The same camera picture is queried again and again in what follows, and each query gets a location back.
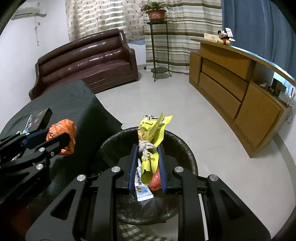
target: green plaid fabric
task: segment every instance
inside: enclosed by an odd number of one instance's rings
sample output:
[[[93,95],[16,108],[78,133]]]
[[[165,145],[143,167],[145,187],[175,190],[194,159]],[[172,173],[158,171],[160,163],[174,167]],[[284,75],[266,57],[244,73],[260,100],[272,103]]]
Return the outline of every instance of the green plaid fabric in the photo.
[[[156,237],[141,232],[135,225],[124,224],[118,222],[118,227],[121,230],[125,241],[172,241],[172,239]]]

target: blue curtain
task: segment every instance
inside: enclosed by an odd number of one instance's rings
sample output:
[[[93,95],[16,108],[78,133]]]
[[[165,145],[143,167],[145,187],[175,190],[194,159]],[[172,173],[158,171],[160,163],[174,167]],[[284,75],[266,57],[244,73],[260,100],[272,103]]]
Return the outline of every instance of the blue curtain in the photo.
[[[296,34],[270,0],[221,0],[223,28],[234,46],[274,62],[296,78]]]

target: wooden desk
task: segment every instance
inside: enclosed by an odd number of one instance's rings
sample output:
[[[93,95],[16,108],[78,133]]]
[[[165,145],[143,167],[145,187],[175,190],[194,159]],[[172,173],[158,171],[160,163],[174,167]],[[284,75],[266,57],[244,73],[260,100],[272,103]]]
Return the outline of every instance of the wooden desk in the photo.
[[[250,157],[268,145],[290,113],[290,107],[259,87],[271,85],[274,72],[296,86],[276,64],[246,50],[200,42],[190,53],[189,82],[212,104],[236,134]]]

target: potted plant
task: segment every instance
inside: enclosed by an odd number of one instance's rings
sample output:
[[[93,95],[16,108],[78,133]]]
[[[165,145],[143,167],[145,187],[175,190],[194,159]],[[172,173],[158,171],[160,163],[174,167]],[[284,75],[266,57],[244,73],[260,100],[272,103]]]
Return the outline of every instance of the potted plant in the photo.
[[[149,2],[142,5],[141,11],[146,12],[151,22],[163,22],[165,20],[166,10],[172,9],[164,2]]]

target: yellow paper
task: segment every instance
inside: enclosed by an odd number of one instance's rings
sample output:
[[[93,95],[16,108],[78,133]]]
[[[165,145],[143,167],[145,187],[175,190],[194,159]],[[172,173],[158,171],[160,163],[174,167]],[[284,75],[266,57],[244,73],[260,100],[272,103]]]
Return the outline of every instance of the yellow paper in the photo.
[[[160,124],[162,117],[163,117],[163,114],[161,113],[157,121],[156,120],[148,121],[147,118],[144,118],[141,121],[140,126],[138,128],[139,139],[141,140],[141,138],[148,137],[149,142],[154,144],[155,147],[158,147],[158,145],[163,141],[165,127],[171,121],[173,115],[165,117],[163,122]],[[152,127],[150,127],[152,121],[154,121],[155,123]],[[145,132],[145,131],[143,132],[144,129],[149,131],[149,134],[144,133]],[[145,185],[148,185],[152,181],[153,174],[155,174],[157,170],[158,159],[159,159],[159,155],[156,150],[150,149],[149,152],[152,155],[148,156],[146,160],[142,160],[142,168],[141,168],[141,172],[142,172],[141,181]]]

